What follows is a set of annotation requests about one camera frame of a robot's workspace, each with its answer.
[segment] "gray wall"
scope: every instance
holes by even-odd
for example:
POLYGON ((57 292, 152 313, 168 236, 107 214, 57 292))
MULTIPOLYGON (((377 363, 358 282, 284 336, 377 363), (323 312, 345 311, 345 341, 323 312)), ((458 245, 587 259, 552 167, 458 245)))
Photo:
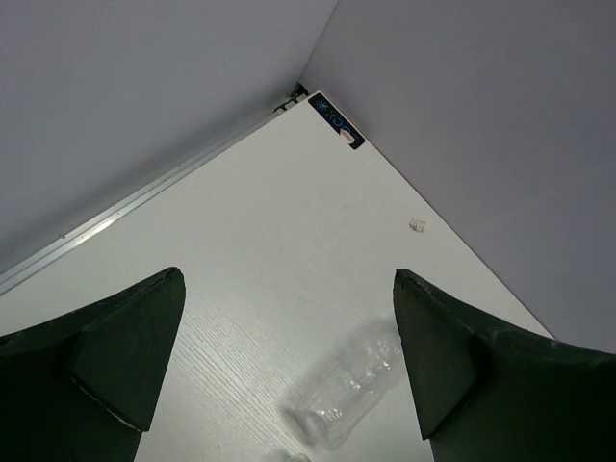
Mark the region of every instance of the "gray wall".
POLYGON ((302 82, 557 338, 616 352, 614 24, 607 0, 341 0, 302 82))
POLYGON ((0 272, 294 86, 336 0, 0 0, 0 272))

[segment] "table surface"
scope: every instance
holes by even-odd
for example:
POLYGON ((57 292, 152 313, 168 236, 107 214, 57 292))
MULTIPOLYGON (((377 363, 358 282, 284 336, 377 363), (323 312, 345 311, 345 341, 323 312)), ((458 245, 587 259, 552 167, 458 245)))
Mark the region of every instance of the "table surface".
POLYGON ((0 297, 0 335, 169 266, 186 308, 141 462, 431 461, 406 377, 335 452, 279 412, 341 338, 393 315, 397 268, 548 335, 369 142, 351 149, 306 101, 0 297))

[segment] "silver metal edge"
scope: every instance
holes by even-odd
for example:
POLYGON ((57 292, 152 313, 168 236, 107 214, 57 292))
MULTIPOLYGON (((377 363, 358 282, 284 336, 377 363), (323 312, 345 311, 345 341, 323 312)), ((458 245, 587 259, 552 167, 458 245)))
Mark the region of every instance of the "silver metal edge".
POLYGON ((25 259, 23 262, 3 272, 0 274, 0 295, 18 286, 37 272, 51 265, 73 248, 93 238, 101 231, 104 231, 119 219, 127 216, 145 202, 162 193, 199 167, 202 167, 207 162, 214 159, 218 154, 254 133, 277 116, 278 114, 265 116, 263 119, 248 125, 247 128, 244 127, 243 130, 235 131, 222 140, 215 142, 203 151, 190 157, 178 167, 130 194, 125 199, 120 200, 116 205, 111 206, 101 214, 86 221, 81 226, 67 233, 65 236, 62 236, 60 239, 25 259))

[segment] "sticker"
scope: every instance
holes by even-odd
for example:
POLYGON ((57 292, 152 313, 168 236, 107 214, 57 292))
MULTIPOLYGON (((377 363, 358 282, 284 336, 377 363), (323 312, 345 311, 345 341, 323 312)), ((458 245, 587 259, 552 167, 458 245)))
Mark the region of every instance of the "sticker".
POLYGON ((315 94, 308 102, 321 114, 321 117, 325 119, 331 128, 336 130, 336 133, 348 142, 350 147, 357 149, 366 142, 366 139, 355 130, 355 127, 322 94, 315 94))

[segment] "paint chip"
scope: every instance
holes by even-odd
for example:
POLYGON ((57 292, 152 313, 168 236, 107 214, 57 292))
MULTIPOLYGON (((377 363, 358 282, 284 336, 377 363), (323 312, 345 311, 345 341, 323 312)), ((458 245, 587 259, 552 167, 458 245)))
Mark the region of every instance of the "paint chip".
POLYGON ((425 221, 421 221, 420 219, 411 219, 408 223, 408 227, 418 233, 422 233, 424 231, 424 226, 425 221))

